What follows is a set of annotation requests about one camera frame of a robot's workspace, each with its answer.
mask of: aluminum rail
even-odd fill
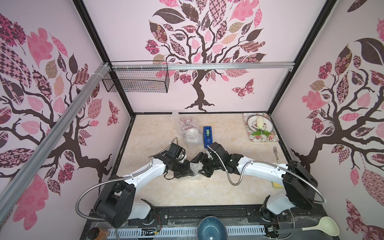
[[[205,70],[205,69],[251,69],[251,68],[293,68],[293,62],[262,62],[262,63],[187,63],[187,64],[168,64],[168,70]],[[160,64],[135,64],[135,65],[114,65],[114,69],[127,68],[166,68]]]
[[[3,190],[0,195],[0,225],[4,222],[17,200],[23,194],[24,190],[29,186],[30,182],[32,182],[41,165],[43,165],[48,155],[61,139],[63,133],[68,129],[68,126],[77,115],[80,108],[84,105],[92,91],[102,80],[103,76],[108,73],[108,71],[109,68],[106,67],[106,63],[99,66],[96,72],[81,89],[81,92],[76,96],[73,102],[53,126],[49,134],[36,147],[32,156],[23,164],[20,171]]]

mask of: tree decal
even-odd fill
[[[232,15],[229,15],[226,0],[190,2],[161,0],[160,2],[172,8],[163,8],[154,13],[154,16],[160,16],[164,20],[163,23],[149,21],[154,40],[149,39],[145,49],[155,55],[154,60],[173,64],[241,63],[259,62],[265,56],[262,53],[255,53],[265,45],[264,41],[254,42],[262,29],[251,30],[257,28],[262,20],[261,9],[255,9],[259,5],[259,0],[228,1],[236,6]],[[178,23],[183,23],[184,26],[178,28],[175,25]],[[214,104],[204,99],[202,80],[216,81],[222,78],[224,81],[229,81],[228,77],[239,77],[247,72],[245,69],[225,70],[225,73],[207,69],[169,71],[169,75],[174,76],[175,82],[180,80],[184,84],[191,83],[196,90],[196,101],[186,109],[198,106],[199,110],[206,112],[203,105],[214,106]],[[161,77],[163,74],[158,73],[156,76]],[[248,79],[247,82],[244,83],[245,88],[233,89],[242,98],[253,90],[250,84],[253,80]]]

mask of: blue bowl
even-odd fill
[[[197,240],[227,240],[227,228],[220,219],[206,217],[197,227]]]

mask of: floral tray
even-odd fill
[[[245,123],[245,128],[248,132],[249,140],[251,142],[278,142],[279,138],[277,137],[275,130],[273,130],[271,132],[271,135],[269,135],[268,137],[263,135],[263,134],[261,136],[252,136],[252,133],[254,133],[254,132],[248,127],[247,122],[248,122],[248,118],[255,116],[255,115],[259,115],[259,116],[263,116],[263,117],[266,117],[268,119],[271,119],[268,116],[268,114],[266,114],[266,113],[243,113],[243,119],[244,119],[244,123]]]

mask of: butterfly decal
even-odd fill
[[[237,93],[237,95],[241,98],[245,96],[246,93],[253,93],[253,79],[249,80],[244,88],[232,88],[232,91]]]
[[[111,100],[109,101],[109,109],[111,110],[112,112],[112,115],[109,117],[108,119],[108,122],[107,122],[107,126],[111,125],[111,124],[116,124],[118,123],[118,117],[117,115],[119,114],[119,109],[117,107],[115,107],[113,105],[113,103],[111,102]]]

